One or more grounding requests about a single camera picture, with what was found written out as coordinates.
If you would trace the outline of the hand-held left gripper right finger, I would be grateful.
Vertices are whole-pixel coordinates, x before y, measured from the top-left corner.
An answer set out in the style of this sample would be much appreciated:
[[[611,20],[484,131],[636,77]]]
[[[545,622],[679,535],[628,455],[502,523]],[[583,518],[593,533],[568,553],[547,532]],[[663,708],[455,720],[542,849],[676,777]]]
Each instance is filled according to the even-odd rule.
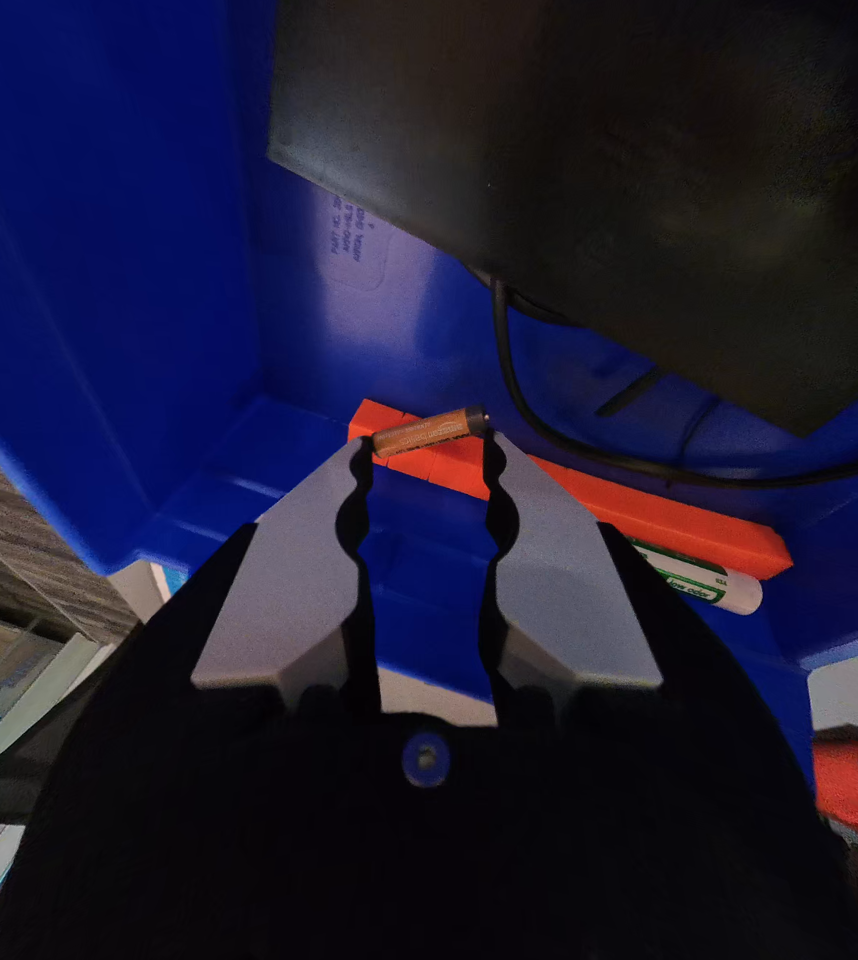
[[[519,690],[566,706],[580,690],[663,681],[596,517],[504,434],[483,438],[485,575],[479,652],[495,706]]]

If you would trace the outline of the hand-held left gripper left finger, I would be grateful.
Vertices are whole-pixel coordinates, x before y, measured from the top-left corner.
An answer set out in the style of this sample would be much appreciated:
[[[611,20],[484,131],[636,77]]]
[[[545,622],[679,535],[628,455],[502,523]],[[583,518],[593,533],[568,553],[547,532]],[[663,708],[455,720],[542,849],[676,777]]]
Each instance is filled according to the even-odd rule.
[[[306,690],[349,681],[371,458],[371,441],[352,439],[257,519],[191,674],[196,690],[271,688],[298,706]]]

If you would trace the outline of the small brown battery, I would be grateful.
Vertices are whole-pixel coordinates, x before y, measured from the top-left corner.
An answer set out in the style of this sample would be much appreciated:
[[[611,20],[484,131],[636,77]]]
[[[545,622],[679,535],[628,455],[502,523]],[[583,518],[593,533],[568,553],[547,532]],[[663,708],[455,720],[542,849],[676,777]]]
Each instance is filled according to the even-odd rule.
[[[377,458],[390,459],[439,444],[476,437],[489,426],[490,417],[483,406],[463,407],[383,428],[371,435],[372,451]]]

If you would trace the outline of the blue plastic bin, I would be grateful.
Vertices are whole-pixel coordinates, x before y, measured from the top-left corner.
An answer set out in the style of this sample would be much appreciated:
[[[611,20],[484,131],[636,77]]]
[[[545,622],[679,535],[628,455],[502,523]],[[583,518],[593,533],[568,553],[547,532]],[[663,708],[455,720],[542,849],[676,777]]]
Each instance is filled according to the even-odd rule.
[[[804,766],[858,665],[858,400],[804,437],[275,162],[279,2],[0,2],[0,467],[87,564],[195,571],[364,401],[482,404],[522,450],[771,527],[758,612],[696,609]]]

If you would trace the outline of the green dry-erase marker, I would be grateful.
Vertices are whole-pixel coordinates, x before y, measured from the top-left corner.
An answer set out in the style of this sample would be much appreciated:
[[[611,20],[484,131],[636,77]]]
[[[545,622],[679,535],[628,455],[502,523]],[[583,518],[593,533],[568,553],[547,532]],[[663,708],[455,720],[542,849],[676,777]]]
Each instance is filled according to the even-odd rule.
[[[754,577],[635,537],[628,540],[681,594],[742,617],[753,615],[762,604],[761,582]]]

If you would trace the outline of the black fabric piece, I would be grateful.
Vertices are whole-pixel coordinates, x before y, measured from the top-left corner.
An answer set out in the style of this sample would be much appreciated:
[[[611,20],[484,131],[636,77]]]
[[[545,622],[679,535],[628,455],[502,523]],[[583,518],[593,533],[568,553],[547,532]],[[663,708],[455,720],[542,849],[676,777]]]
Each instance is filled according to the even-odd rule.
[[[796,436],[858,400],[858,2],[279,2],[267,152]]]

